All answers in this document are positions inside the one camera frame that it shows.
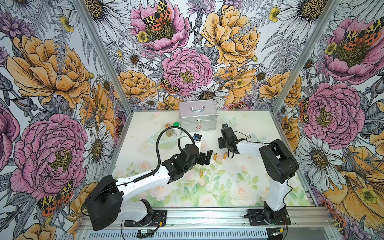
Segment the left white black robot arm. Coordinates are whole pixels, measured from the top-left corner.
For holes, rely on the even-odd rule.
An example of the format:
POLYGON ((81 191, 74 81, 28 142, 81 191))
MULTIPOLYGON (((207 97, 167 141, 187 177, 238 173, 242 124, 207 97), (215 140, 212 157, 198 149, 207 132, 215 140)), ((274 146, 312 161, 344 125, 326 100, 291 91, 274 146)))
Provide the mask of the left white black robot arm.
POLYGON ((158 170, 117 180, 111 175, 104 177, 85 200, 93 230, 103 230, 120 220, 148 225, 154 215, 150 203, 147 200, 132 202, 131 199, 181 179, 195 165, 209 165, 212 154, 212 150, 201 153, 197 146, 188 144, 180 154, 161 163, 158 170))

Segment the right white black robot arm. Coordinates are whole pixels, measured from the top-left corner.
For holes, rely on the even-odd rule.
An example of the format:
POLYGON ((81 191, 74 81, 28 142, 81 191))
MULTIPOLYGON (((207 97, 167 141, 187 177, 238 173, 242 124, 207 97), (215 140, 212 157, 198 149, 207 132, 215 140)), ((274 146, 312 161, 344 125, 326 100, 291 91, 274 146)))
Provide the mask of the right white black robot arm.
POLYGON ((285 217, 285 198, 292 190, 289 180, 299 168, 297 160, 286 145, 281 140, 265 144, 238 140, 237 137, 221 137, 218 144, 220 149, 227 149, 234 154, 260 157, 263 160, 266 172, 271 178, 269 194, 264 202, 263 220, 267 224, 274 224, 281 217, 285 217))

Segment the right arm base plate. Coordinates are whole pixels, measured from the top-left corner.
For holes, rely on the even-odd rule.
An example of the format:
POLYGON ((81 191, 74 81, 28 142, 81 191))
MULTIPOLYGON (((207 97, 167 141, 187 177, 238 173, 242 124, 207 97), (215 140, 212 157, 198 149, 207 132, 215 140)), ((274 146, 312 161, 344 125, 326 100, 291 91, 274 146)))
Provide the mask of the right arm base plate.
POLYGON ((289 226, 291 219, 287 208, 283 207, 279 211, 270 209, 249 209, 244 215, 249 220, 251 226, 289 226))

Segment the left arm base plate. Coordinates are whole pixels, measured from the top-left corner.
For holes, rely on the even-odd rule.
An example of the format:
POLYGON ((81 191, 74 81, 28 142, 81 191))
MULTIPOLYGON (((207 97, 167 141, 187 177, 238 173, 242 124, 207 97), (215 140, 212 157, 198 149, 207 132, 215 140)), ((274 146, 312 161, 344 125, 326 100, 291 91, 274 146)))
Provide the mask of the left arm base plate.
POLYGON ((153 209, 147 200, 128 202, 128 219, 124 227, 162 227, 166 225, 167 210, 153 209))

